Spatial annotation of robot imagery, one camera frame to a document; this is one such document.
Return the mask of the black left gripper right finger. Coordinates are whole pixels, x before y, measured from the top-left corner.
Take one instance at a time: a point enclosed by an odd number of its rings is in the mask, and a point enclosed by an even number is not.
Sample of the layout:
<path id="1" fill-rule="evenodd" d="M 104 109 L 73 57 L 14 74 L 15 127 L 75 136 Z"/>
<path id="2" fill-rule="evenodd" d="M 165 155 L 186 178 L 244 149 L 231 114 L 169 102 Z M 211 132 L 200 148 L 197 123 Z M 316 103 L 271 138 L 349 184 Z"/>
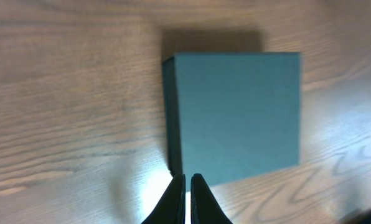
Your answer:
<path id="1" fill-rule="evenodd" d="M 191 224 L 232 224 L 201 174 L 191 178 Z"/>

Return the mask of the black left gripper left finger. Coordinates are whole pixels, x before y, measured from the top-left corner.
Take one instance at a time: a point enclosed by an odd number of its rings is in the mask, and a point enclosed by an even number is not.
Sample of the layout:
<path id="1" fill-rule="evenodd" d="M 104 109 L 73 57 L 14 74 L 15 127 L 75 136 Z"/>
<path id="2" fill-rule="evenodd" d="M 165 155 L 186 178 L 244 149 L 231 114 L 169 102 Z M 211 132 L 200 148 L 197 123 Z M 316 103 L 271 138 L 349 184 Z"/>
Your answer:
<path id="1" fill-rule="evenodd" d="M 184 224 L 185 205 L 186 177 L 177 174 L 142 224 Z"/>

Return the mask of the dark green box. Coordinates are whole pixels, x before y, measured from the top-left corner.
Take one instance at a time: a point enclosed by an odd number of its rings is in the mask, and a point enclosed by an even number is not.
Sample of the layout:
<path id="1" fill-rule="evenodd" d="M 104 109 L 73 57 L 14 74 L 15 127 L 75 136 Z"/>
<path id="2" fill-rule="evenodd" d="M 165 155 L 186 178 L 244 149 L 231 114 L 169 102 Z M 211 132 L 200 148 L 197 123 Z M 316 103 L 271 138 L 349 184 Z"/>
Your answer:
<path id="1" fill-rule="evenodd" d="M 179 53 L 162 80 L 172 174 L 215 186 L 299 164 L 300 53 Z"/>

